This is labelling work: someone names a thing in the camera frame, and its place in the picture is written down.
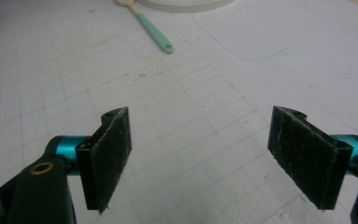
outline teal metal part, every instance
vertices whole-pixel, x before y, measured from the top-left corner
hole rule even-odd
[[[76,147],[83,143],[87,136],[65,136],[59,145],[57,146],[56,155],[64,156],[72,164],[77,167],[77,158],[76,158]],[[75,169],[69,175],[78,175],[78,169]]]
[[[349,144],[351,147],[353,147],[353,152],[351,154],[351,159],[350,159],[350,166],[355,166],[356,164],[353,163],[353,158],[355,156],[358,156],[358,141],[354,137],[348,134],[333,134],[330,136],[340,142],[345,142]]]

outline white table surface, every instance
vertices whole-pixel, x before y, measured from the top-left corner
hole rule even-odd
[[[0,186],[56,135],[128,106],[133,152],[102,215],[69,183],[79,223],[350,223],[358,179],[318,211],[267,150],[274,105],[358,134],[358,5],[237,0],[139,6],[165,54],[112,0],[0,0]]]

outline black rubber pad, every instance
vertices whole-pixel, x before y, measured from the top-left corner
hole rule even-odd
[[[107,207],[131,153],[129,109],[105,113],[97,132],[76,149],[89,210]]]
[[[334,209],[352,147],[323,133],[301,112],[274,106],[268,149],[318,209]]]

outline white cutting mat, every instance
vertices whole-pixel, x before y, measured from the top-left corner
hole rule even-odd
[[[350,223],[358,179],[317,211],[267,150],[273,105],[358,133],[358,5],[234,1],[197,14],[141,6],[167,55],[105,0],[0,1],[0,186],[56,135],[128,106],[133,152],[110,210],[79,223]]]

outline green spatula handle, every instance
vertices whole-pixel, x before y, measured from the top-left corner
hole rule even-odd
[[[146,31],[152,36],[162,50],[171,54],[174,52],[171,41],[165,36],[143,13],[137,13],[136,18],[144,26]]]

